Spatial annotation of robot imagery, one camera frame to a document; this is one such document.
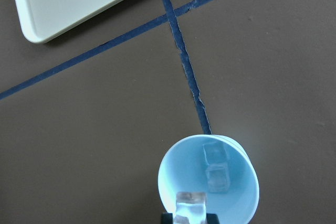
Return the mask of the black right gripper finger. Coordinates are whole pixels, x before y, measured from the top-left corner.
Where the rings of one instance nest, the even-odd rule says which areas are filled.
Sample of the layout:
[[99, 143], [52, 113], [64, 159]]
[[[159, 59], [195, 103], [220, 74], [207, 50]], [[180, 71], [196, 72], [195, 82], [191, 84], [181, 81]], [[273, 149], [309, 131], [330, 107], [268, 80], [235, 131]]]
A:
[[[216, 214], [206, 214], [207, 224], [219, 224], [219, 219]], [[162, 213], [160, 224], [173, 224], [173, 214], [172, 213]]]

